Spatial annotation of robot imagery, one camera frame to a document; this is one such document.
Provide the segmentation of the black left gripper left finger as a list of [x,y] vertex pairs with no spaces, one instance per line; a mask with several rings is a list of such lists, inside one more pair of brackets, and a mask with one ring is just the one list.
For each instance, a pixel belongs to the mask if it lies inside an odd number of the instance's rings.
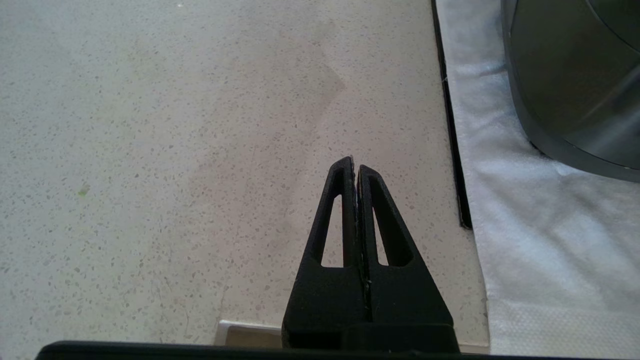
[[[333,204],[342,199],[342,266],[323,266]],[[318,202],[281,326],[286,349],[340,350],[347,328],[368,319],[354,160],[334,162]]]

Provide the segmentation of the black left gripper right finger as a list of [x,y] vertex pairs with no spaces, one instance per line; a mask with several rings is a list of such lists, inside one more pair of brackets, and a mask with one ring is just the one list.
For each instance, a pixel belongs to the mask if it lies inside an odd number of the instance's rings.
[[382,176],[362,165],[358,226],[366,276],[366,322],[357,349],[459,353],[454,321]]

